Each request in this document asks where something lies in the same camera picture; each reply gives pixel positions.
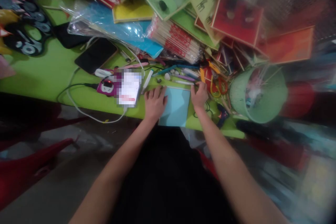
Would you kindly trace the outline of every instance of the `green table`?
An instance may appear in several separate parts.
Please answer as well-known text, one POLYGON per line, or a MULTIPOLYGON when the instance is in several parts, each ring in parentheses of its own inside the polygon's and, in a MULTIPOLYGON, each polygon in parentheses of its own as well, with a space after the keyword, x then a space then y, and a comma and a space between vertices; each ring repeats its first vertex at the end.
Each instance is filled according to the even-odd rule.
MULTIPOLYGON (((40 5, 49 5, 58 7, 56 0, 40 0, 40 5)), ((48 10, 45 12, 49 16, 53 25, 60 25, 67 22, 66 15, 62 11, 48 10)), ((130 56, 130 52, 122 45, 117 45, 130 56)), ((44 54, 38 57, 29 57, 18 52, 13 55, 5 55, 6 60, 15 69, 16 75, 0 80, 0 92, 28 96, 42 100, 56 102, 57 95, 67 87, 72 73, 77 68, 74 60, 81 54, 80 47, 73 49, 64 48, 56 38, 50 38, 45 45, 44 54)), ((105 65, 105 68, 113 69, 115 66, 123 66, 126 62, 124 58, 117 54, 111 58, 105 65)), ((162 85, 178 86, 185 89, 190 89, 189 86, 172 83, 164 80, 162 77, 162 85)), ((80 69, 73 78, 72 83, 98 83, 100 79, 90 75, 80 69)), ((156 79, 152 78, 148 88, 154 88, 157 85, 156 79)), ((73 87, 70 89, 71 95, 79 107, 109 112, 114 114, 122 114, 123 108, 117 107, 113 97, 97 93, 89 87, 73 87)), ((66 105, 71 105, 66 93, 60 97, 60 101, 66 105)), ((214 113, 214 121, 217 122, 219 112, 215 102, 210 102, 211 110, 214 113)), ((140 96, 136 108, 130 108, 126 112, 126 116, 143 118, 145 115, 144 97, 140 96)), ((235 119, 229 118, 226 120, 222 132, 228 137, 243 138, 244 133, 240 132, 235 127, 235 119)), ((202 130, 200 122, 194 117, 194 108, 192 103, 189 103, 188 117, 186 127, 195 130, 202 130)))

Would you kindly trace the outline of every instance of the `forearm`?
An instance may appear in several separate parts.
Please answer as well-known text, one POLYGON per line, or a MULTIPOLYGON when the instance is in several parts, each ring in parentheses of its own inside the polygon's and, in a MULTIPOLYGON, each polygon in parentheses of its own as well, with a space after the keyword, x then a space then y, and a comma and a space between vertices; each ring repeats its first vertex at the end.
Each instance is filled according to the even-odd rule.
POLYGON ((105 224, 108 221, 124 178, 133 167, 155 123, 154 120, 143 120, 112 156, 93 183, 70 224, 105 224))
POLYGON ((156 121, 145 119, 107 163, 98 179, 122 182, 139 156, 142 145, 156 121))
POLYGON ((196 113, 220 184, 240 221, 243 224, 287 223, 205 110, 196 109, 196 113))

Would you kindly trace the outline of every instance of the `hand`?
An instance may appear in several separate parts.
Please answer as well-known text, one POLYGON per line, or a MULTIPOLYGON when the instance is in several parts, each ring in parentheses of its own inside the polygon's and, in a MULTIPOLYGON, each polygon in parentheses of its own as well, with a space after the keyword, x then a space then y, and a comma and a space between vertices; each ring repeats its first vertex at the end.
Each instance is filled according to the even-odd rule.
POLYGON ((195 87, 191 86, 191 101, 194 105, 195 111, 198 109, 205 109, 204 104, 206 103, 207 99, 209 98, 207 92, 207 85, 204 82, 197 82, 198 91, 195 93, 195 87))
POLYGON ((166 89, 166 86, 162 88, 162 86, 159 85, 151 91, 145 92, 145 119, 157 122, 162 116, 167 105, 168 96, 165 96, 166 89))

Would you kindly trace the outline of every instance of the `black phone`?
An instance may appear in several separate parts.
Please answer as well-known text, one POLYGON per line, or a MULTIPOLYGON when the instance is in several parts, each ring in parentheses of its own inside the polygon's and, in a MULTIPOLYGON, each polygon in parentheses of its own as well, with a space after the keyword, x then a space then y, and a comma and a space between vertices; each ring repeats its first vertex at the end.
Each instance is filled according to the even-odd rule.
POLYGON ((68 33, 69 23, 60 24, 58 26, 54 26, 54 34, 61 42, 62 46, 66 49, 74 48, 80 44, 84 44, 90 40, 91 37, 81 36, 81 35, 73 35, 68 33))
POLYGON ((85 72, 94 74, 96 69, 100 68, 117 52, 118 47, 116 47, 110 40, 106 38, 98 38, 85 50, 85 52, 75 59, 75 64, 85 72))

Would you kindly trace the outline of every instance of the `green bucket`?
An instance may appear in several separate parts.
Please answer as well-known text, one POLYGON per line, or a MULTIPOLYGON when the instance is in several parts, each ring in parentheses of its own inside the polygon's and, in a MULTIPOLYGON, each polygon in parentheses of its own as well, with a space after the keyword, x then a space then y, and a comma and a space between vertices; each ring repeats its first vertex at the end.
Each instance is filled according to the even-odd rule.
POLYGON ((230 86, 230 101, 236 112, 248 117, 253 122, 263 124, 271 121, 279 114, 283 104, 287 100, 288 90, 281 70, 271 77, 279 68, 277 66, 270 66, 263 78, 263 80, 267 80, 271 77, 267 81, 267 84, 262 85, 263 96, 260 101, 248 111, 245 92, 250 77, 255 69, 256 68, 252 68, 241 73, 232 81, 230 86))

